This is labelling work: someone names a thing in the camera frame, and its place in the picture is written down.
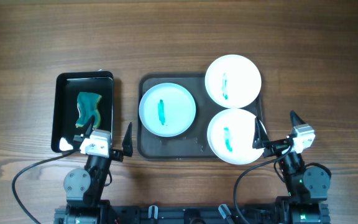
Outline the dark brown serving tray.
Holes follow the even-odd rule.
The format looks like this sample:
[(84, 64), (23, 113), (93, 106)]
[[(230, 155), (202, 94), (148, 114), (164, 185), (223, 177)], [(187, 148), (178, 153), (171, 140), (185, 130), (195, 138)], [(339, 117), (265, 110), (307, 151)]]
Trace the dark brown serving tray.
[[(204, 73), (150, 73), (139, 83), (139, 103), (144, 93), (161, 83), (175, 83), (186, 88), (195, 99), (196, 115), (191, 126), (174, 137), (160, 137), (148, 131), (139, 118), (137, 148), (140, 155), (149, 160), (202, 159), (217, 157), (207, 140), (207, 128), (212, 118), (226, 110), (208, 95), (204, 84)], [(261, 97), (240, 108), (251, 112), (256, 118), (262, 117)]]

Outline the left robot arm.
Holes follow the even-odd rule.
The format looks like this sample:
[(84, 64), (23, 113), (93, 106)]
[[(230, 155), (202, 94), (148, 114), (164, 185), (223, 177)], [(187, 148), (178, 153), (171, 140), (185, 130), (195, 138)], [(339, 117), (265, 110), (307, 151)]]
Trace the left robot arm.
[(67, 193), (67, 205), (62, 211), (56, 211), (55, 223), (119, 223), (119, 215), (109, 200), (101, 198), (112, 161), (122, 162), (125, 156), (133, 155), (132, 124), (128, 125), (122, 141), (122, 149), (113, 149), (111, 132), (94, 129), (95, 116), (76, 130), (74, 146), (87, 161), (82, 169), (73, 169), (63, 181)]

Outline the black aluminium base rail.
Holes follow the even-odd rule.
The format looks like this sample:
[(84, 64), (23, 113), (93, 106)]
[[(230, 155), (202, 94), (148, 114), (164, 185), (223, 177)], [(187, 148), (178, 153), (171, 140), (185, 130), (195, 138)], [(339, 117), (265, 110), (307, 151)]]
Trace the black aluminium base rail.
[(330, 224), (326, 204), (286, 205), (284, 203), (249, 204), (237, 211), (222, 204), (218, 207), (58, 208), (54, 223), (316, 223)]

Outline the green yellow sponge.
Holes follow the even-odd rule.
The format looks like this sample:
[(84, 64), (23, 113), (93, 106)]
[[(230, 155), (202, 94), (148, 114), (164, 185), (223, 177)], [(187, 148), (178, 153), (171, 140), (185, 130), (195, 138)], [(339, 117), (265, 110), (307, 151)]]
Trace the green yellow sponge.
[(90, 117), (94, 116), (93, 128), (101, 124), (101, 115), (98, 109), (102, 96), (96, 93), (79, 92), (77, 96), (77, 109), (79, 118), (76, 120), (76, 127), (83, 127)]

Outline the black rectangular water tray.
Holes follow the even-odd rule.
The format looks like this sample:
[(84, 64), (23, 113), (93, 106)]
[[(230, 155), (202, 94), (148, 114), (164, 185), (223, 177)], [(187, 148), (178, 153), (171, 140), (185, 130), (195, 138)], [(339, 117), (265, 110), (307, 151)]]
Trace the black rectangular water tray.
[(60, 149), (60, 140), (65, 138), (73, 145), (74, 135), (78, 134), (75, 123), (80, 117), (77, 97), (81, 92), (95, 93), (101, 96), (98, 111), (101, 115), (99, 129), (113, 132), (114, 116), (114, 77), (109, 71), (62, 73), (57, 77), (51, 150)]

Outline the white plate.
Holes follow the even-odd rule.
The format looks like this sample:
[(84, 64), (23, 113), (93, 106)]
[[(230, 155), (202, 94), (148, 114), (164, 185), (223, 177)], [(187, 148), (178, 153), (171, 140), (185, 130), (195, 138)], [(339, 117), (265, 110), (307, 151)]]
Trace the white plate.
[(208, 67), (204, 84), (209, 97), (225, 108), (243, 108), (259, 95), (262, 77), (256, 65), (241, 55), (224, 55)]
[(221, 160), (245, 165), (256, 161), (263, 149), (252, 147), (256, 116), (242, 109), (226, 109), (216, 114), (207, 128), (210, 148)]
[(160, 137), (184, 133), (195, 120), (196, 104), (192, 94), (181, 85), (161, 83), (147, 90), (139, 103), (143, 126)]

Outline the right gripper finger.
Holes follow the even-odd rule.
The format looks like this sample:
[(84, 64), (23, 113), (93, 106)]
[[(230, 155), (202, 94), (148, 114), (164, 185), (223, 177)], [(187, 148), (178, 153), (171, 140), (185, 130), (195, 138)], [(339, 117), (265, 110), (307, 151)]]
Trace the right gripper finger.
[(304, 122), (296, 113), (294, 110), (290, 111), (290, 121), (291, 121), (291, 125), (293, 127), (296, 126), (301, 126), (306, 124), (306, 122)]
[(262, 149), (269, 146), (269, 138), (267, 132), (259, 118), (255, 118), (255, 131), (252, 141), (252, 147), (254, 149)]

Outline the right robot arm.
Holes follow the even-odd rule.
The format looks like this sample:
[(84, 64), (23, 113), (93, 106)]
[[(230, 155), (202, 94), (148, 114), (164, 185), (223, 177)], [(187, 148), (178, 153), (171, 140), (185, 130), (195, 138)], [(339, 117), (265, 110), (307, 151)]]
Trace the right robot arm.
[(264, 150), (263, 157), (275, 156), (288, 195), (277, 197), (271, 204), (251, 205), (243, 210), (252, 223), (316, 223), (331, 222), (328, 198), (331, 171), (318, 163), (306, 164), (301, 156), (309, 148), (316, 135), (314, 129), (305, 123), (294, 111), (290, 112), (293, 126), (284, 139), (270, 141), (259, 119), (255, 119), (255, 133), (252, 146)]

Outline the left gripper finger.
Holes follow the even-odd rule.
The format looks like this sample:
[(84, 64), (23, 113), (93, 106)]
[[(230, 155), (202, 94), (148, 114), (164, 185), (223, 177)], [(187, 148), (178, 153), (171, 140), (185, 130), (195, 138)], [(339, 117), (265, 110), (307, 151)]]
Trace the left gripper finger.
[(133, 155), (132, 123), (129, 123), (129, 125), (127, 127), (126, 134), (122, 141), (122, 151), (123, 151), (124, 156), (132, 157), (132, 155)]
[(94, 121), (95, 121), (95, 116), (91, 115), (91, 117), (89, 118), (89, 120), (84, 124), (84, 126), (82, 127), (82, 131), (81, 131), (81, 137), (82, 138), (87, 138), (90, 136), (90, 134), (93, 131), (93, 125), (94, 125)]

